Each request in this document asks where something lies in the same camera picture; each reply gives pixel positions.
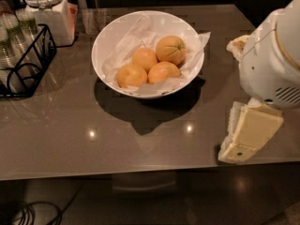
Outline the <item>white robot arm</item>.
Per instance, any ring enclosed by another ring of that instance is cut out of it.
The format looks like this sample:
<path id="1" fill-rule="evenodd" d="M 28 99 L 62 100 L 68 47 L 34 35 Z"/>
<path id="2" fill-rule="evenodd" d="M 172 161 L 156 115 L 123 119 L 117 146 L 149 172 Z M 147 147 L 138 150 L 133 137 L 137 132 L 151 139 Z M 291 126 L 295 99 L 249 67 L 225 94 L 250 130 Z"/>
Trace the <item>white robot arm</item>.
<path id="1" fill-rule="evenodd" d="M 283 111 L 300 105 L 300 0 L 271 12 L 249 36 L 229 42 L 238 61 L 248 103 L 232 105 L 228 136 L 218 159 L 240 163 L 252 158 L 283 124 Z"/>

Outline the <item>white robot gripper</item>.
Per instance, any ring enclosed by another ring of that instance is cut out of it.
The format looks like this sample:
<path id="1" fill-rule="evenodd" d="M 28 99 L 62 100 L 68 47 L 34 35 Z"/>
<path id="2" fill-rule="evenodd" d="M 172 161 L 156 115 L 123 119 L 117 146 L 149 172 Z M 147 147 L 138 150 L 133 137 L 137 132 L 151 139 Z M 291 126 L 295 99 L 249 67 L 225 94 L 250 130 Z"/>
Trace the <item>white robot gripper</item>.
<path id="1" fill-rule="evenodd" d="M 252 97 L 248 104 L 233 103 L 218 153 L 219 161 L 234 164 L 252 158 L 283 124 L 283 112 L 271 106 L 300 106 L 300 10 L 273 11 L 250 36 L 231 40 L 226 50 L 241 61 L 240 83 Z"/>

